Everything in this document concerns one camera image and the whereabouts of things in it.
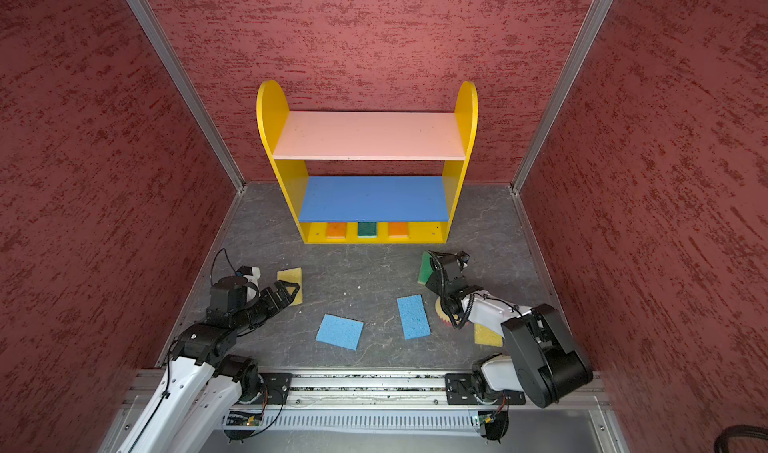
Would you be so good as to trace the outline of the bright green sponge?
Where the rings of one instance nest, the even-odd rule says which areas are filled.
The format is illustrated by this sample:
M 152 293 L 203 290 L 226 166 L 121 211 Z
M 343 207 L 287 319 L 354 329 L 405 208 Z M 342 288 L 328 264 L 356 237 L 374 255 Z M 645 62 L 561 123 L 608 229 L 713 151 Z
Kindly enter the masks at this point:
M 426 285 L 433 271 L 431 252 L 426 251 L 422 254 L 417 283 L 419 285 Z

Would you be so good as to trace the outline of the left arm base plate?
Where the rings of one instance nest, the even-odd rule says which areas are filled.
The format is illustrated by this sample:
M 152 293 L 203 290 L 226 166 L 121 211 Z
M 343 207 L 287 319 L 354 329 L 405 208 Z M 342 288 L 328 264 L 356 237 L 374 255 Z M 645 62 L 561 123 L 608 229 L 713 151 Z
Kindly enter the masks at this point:
M 294 375 L 287 372 L 246 373 L 239 379 L 242 405 L 283 405 Z

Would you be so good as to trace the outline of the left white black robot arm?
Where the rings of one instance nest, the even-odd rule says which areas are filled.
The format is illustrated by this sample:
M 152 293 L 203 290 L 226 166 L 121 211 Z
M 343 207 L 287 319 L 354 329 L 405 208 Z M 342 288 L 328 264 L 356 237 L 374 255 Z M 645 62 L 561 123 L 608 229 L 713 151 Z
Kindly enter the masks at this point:
M 283 280 L 259 288 L 254 277 L 239 274 L 214 283 L 204 319 L 171 345 L 160 382 L 119 451 L 198 452 L 225 418 L 250 421 L 233 406 L 254 406 L 258 420 L 268 405 L 284 406 L 292 374 L 262 373 L 255 359 L 231 350 L 240 337 L 289 307 L 301 290 L 299 283 Z

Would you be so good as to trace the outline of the yellow sponge near right arm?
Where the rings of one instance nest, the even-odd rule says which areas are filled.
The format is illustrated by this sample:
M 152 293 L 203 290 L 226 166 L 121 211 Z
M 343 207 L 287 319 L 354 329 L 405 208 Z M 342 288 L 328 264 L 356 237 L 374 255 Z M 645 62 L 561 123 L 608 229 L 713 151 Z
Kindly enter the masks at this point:
M 503 337 L 493 332 L 491 329 L 475 323 L 474 343 L 482 346 L 501 348 L 503 346 Z

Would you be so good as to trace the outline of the yellow sponge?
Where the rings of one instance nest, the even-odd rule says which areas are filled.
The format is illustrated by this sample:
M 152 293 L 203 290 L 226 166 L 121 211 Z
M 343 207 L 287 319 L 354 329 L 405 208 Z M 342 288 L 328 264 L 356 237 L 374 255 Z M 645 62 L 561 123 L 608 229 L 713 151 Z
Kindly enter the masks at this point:
M 290 293 L 294 293 L 295 297 L 292 306 L 298 306 L 303 304 L 303 271 L 300 267 L 282 270 L 277 273 L 277 279 L 286 283 L 286 288 Z

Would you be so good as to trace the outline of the tan orange-backed sponge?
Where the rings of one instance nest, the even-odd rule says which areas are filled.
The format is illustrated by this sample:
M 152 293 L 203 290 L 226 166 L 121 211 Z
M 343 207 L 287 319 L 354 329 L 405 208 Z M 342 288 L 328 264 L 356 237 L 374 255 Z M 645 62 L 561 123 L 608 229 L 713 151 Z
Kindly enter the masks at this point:
M 326 224 L 325 236 L 327 239 L 345 239 L 347 236 L 347 223 L 328 222 Z

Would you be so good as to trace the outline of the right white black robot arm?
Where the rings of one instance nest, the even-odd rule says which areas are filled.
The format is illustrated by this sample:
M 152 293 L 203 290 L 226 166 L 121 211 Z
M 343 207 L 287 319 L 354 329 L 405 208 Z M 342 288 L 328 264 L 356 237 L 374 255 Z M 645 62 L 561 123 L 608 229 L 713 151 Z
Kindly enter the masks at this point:
M 469 255 L 426 251 L 419 283 L 437 296 L 439 318 L 454 329 L 471 323 L 502 338 L 504 354 L 473 364 L 462 387 L 447 381 L 451 394 L 472 396 L 479 404 L 503 405 L 529 399 L 545 408 L 594 379 L 583 348 L 559 311 L 549 304 L 521 306 L 471 285 L 463 274 Z

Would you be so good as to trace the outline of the dark green sponge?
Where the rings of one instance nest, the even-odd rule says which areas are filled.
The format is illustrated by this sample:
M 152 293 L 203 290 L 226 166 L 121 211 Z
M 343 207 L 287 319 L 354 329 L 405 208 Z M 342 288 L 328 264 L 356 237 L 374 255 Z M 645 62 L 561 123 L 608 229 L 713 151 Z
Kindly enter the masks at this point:
M 376 238 L 377 236 L 378 236 L 377 222 L 358 222 L 357 223 L 358 238 Z

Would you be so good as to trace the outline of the orange sponge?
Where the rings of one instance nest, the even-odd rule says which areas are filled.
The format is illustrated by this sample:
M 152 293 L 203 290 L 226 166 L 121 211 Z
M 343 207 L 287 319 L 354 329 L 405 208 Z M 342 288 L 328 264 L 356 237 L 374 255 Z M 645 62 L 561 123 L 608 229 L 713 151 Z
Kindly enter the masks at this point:
M 388 236 L 390 238 L 408 238 L 409 223 L 408 222 L 389 222 Z

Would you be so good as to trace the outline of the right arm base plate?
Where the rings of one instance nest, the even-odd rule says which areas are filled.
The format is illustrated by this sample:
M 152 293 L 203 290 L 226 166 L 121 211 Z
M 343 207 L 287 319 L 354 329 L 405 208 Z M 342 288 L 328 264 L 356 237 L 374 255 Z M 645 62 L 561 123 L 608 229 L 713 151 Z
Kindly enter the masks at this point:
M 523 392 L 491 390 L 479 374 L 448 373 L 444 379 L 447 403 L 451 406 L 499 407 L 526 404 L 526 397 Z

